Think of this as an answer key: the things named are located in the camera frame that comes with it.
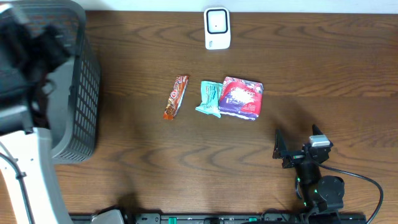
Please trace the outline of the purple red liner pack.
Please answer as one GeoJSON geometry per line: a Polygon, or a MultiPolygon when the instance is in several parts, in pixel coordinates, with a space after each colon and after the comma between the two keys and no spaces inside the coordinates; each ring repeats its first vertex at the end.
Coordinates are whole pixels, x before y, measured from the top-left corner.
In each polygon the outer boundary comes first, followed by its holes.
{"type": "Polygon", "coordinates": [[[262,83],[226,77],[219,100],[220,113],[255,121],[261,113],[263,91],[262,83]]]}

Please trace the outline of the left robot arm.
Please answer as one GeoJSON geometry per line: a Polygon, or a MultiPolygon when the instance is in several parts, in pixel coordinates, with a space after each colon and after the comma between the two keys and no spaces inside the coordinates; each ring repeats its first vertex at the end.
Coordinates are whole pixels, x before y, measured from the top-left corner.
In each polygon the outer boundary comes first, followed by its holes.
{"type": "Polygon", "coordinates": [[[1,172],[18,223],[71,223],[52,161],[47,75],[71,57],[63,34],[34,37],[13,3],[1,4],[1,172]]]}

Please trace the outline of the orange chocolate bar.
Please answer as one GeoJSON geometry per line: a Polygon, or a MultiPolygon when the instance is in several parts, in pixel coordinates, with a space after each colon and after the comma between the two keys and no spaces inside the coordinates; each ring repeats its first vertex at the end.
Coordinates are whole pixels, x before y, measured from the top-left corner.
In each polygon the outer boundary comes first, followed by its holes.
{"type": "Polygon", "coordinates": [[[167,106],[163,113],[163,119],[172,120],[177,115],[182,103],[185,90],[189,82],[188,75],[179,75],[176,77],[173,90],[168,98],[167,106]]]}

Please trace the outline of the green toilet wipes pack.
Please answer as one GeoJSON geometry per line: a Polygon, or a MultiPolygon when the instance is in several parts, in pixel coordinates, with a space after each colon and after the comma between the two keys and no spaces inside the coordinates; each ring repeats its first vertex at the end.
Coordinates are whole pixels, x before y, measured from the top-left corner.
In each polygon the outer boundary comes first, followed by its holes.
{"type": "Polygon", "coordinates": [[[201,82],[201,103],[195,109],[201,113],[221,118],[219,100],[223,84],[211,81],[201,82]]]}

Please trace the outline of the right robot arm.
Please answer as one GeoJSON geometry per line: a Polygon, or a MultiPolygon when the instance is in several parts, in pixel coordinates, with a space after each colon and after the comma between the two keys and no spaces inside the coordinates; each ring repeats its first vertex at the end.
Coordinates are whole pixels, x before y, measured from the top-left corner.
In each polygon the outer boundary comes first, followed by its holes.
{"type": "Polygon", "coordinates": [[[321,175],[320,166],[329,159],[333,143],[316,125],[308,142],[297,151],[287,149],[282,132],[275,131],[273,159],[281,159],[284,169],[295,169],[298,193],[308,207],[308,214],[335,212],[343,208],[344,180],[337,176],[321,175]]]}

